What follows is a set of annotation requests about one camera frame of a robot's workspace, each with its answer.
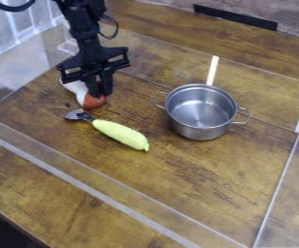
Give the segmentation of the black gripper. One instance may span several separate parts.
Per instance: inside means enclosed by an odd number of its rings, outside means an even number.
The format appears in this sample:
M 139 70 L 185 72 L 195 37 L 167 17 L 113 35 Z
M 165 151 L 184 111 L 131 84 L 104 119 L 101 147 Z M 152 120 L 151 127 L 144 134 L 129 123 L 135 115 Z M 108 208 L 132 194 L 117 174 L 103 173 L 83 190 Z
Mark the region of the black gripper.
M 83 81 L 92 97 L 108 96 L 112 93 L 112 75 L 129 66 L 128 47 L 107 47 L 97 37 L 76 39 L 77 53 L 57 66 L 61 83 Z

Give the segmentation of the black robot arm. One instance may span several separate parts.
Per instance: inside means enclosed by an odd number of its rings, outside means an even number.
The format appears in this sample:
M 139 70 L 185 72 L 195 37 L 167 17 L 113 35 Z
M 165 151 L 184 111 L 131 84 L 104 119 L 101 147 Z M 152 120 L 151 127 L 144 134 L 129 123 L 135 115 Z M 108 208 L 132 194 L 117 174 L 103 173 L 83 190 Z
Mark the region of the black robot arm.
M 68 23 L 68 33 L 77 44 L 77 53 L 59 65 L 61 83 L 68 85 L 81 81 L 92 97 L 100 98 L 112 93 L 112 74 L 129 66 L 128 47 L 104 47 L 99 36 L 113 39 L 117 32 L 108 37 L 100 32 L 101 18 L 116 23 L 105 15 L 105 0 L 53 0 L 57 3 Z

